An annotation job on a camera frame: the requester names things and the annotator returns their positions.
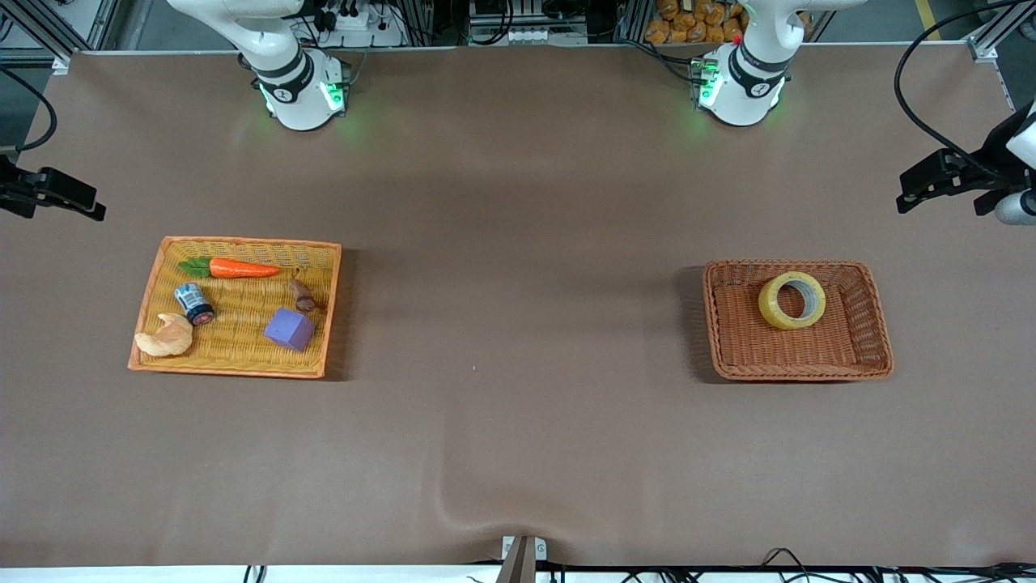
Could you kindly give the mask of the brown wicker basket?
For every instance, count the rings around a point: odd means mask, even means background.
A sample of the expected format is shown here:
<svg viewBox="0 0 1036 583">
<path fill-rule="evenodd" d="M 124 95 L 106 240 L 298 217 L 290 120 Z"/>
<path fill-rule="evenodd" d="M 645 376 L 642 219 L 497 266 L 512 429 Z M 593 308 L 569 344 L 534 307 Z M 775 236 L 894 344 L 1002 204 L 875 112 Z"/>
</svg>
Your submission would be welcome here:
<svg viewBox="0 0 1036 583">
<path fill-rule="evenodd" d="M 799 270 L 819 281 L 826 311 L 811 327 L 780 330 L 762 318 L 758 296 L 774 276 Z M 852 261 L 719 259 L 703 267 L 704 325 L 711 365 L 730 381 L 876 381 L 894 357 L 871 270 Z M 781 309 L 799 317 L 790 287 Z"/>
</svg>

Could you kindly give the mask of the toy croissant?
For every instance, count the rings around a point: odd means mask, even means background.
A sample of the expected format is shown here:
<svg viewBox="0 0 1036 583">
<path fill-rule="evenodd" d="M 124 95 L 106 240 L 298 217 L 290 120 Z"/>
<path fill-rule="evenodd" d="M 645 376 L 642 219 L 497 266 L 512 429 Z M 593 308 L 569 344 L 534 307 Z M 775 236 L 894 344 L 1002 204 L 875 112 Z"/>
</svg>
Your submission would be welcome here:
<svg viewBox="0 0 1036 583">
<path fill-rule="evenodd" d="M 134 345 L 151 357 L 165 358 L 182 355 L 193 344 L 193 325 L 184 315 L 159 313 L 162 325 L 155 332 L 134 336 Z"/>
</svg>

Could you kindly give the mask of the brown pole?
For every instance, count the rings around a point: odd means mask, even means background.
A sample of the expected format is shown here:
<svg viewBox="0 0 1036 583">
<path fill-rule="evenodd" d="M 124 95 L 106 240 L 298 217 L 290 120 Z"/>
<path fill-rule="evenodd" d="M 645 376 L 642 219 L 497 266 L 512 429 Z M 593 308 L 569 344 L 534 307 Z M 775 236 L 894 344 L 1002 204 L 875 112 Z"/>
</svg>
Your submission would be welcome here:
<svg viewBox="0 0 1036 583">
<path fill-rule="evenodd" d="M 514 547 L 507 560 L 503 560 L 495 583 L 536 583 L 536 575 L 537 561 L 534 557 Z"/>
</svg>

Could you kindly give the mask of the pile of orange toy breads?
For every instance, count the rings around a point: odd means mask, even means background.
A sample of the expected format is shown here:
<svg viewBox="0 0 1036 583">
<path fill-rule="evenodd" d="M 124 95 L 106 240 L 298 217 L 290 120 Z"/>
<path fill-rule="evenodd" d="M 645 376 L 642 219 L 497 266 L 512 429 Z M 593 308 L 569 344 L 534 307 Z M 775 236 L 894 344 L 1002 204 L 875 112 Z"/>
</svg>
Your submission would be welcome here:
<svg viewBox="0 0 1036 583">
<path fill-rule="evenodd" d="M 766 33 L 755 23 L 755 0 L 645 0 L 643 21 L 630 23 L 625 36 L 645 45 L 743 43 Z"/>
</svg>

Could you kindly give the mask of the metal table edge bracket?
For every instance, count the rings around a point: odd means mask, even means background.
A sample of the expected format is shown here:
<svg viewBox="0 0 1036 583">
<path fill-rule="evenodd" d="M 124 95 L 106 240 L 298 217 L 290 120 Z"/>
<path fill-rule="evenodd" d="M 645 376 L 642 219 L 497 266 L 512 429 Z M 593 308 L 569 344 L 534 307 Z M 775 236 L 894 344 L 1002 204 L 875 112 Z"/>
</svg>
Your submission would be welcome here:
<svg viewBox="0 0 1036 583">
<path fill-rule="evenodd" d="M 503 536 L 502 549 L 500 549 L 499 560 L 503 562 L 507 560 L 508 555 L 510 555 L 511 550 L 514 547 L 518 547 L 519 550 L 524 550 L 526 555 L 534 557 L 537 562 L 544 562 L 548 560 L 548 546 L 546 540 L 534 538 L 533 535 L 522 535 L 520 536 Z"/>
</svg>

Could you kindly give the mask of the aluminium frame profile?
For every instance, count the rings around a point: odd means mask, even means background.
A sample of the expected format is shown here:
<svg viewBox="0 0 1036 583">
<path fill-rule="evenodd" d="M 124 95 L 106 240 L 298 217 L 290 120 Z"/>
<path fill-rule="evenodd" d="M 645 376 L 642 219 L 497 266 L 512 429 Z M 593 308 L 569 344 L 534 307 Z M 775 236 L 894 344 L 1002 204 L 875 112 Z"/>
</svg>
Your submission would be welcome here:
<svg viewBox="0 0 1036 583">
<path fill-rule="evenodd" d="M 995 62 L 998 45 L 1036 18 L 1036 0 L 1016 0 L 1010 5 L 1008 0 L 974 0 L 973 4 L 982 25 L 966 38 L 966 43 L 977 63 Z"/>
<path fill-rule="evenodd" d="M 67 71 L 104 47 L 122 0 L 0 0 L 0 64 Z"/>
</svg>

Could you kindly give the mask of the yellow tape roll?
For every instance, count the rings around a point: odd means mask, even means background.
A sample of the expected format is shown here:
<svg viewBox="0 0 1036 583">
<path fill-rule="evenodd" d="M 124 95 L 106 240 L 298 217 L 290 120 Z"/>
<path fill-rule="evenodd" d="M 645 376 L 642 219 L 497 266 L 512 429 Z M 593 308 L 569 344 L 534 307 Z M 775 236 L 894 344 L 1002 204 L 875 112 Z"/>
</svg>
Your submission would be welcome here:
<svg viewBox="0 0 1036 583">
<path fill-rule="evenodd" d="M 780 307 L 779 293 L 785 287 L 798 292 L 803 300 L 803 310 L 799 317 L 792 317 Z M 813 326 L 824 315 L 826 292 L 814 276 L 799 270 L 789 270 L 762 285 L 761 294 L 758 296 L 758 309 L 761 311 L 762 320 L 776 329 L 805 329 Z"/>
</svg>

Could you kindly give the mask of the white power strip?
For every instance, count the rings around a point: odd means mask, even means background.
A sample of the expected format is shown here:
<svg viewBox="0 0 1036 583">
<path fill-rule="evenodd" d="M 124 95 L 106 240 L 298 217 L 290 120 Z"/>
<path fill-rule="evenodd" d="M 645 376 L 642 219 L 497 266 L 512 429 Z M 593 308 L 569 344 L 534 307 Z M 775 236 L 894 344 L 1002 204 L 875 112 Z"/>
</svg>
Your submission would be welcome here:
<svg viewBox="0 0 1036 583">
<path fill-rule="evenodd" d="M 319 0 L 307 31 L 322 49 L 396 48 L 411 45 L 402 12 L 373 0 Z"/>
</svg>

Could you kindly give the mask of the purple foam block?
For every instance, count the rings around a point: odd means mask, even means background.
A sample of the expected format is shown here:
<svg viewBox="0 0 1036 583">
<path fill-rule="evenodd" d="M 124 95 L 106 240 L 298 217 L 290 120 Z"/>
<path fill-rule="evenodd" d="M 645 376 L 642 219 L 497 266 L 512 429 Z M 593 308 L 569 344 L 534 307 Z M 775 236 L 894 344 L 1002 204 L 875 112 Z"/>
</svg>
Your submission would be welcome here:
<svg viewBox="0 0 1036 583">
<path fill-rule="evenodd" d="M 314 321 L 293 309 L 275 309 L 263 329 L 263 336 L 275 346 L 303 353 L 316 332 Z"/>
</svg>

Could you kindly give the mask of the yellow wicker tray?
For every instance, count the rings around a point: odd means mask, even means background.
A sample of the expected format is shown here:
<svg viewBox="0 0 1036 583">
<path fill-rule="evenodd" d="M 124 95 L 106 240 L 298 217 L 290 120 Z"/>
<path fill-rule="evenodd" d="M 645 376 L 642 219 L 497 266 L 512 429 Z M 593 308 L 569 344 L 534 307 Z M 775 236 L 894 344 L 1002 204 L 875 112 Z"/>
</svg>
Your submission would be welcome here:
<svg viewBox="0 0 1036 583">
<path fill-rule="evenodd" d="M 166 236 L 149 273 L 136 330 L 159 330 L 160 315 L 184 314 L 175 299 L 179 285 L 195 282 L 214 320 L 193 332 L 191 347 L 180 355 L 148 355 L 138 346 L 130 351 L 130 370 L 185 374 L 321 379 L 327 369 L 343 250 L 314 240 L 262 237 Z M 275 268 L 264 278 L 202 276 L 208 257 L 223 262 L 248 262 Z M 299 350 L 278 346 L 264 329 L 279 309 L 293 309 L 289 282 L 310 288 L 316 308 L 308 314 L 313 334 Z"/>
</svg>

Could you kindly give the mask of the small blue white can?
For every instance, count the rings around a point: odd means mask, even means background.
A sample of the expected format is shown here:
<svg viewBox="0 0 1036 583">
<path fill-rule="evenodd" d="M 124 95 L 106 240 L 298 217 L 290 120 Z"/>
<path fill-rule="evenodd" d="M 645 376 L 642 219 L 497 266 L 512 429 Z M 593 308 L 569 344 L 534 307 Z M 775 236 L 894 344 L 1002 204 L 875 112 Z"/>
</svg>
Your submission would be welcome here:
<svg viewBox="0 0 1036 583">
<path fill-rule="evenodd" d="M 184 310 L 186 320 L 193 327 L 200 327 L 215 319 L 214 307 L 205 298 L 202 288 L 196 282 L 185 282 L 174 288 L 174 298 Z"/>
</svg>

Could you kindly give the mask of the orange toy carrot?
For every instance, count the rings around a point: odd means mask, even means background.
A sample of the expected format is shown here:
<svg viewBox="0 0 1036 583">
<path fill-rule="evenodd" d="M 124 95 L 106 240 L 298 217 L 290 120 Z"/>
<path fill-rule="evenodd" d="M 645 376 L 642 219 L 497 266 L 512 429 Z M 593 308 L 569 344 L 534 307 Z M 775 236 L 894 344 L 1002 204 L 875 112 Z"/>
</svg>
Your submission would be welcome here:
<svg viewBox="0 0 1036 583">
<path fill-rule="evenodd" d="M 264 279 L 281 273 L 281 269 L 277 266 L 234 261 L 222 256 L 193 256 L 178 262 L 177 266 L 189 276 L 199 278 Z"/>
</svg>

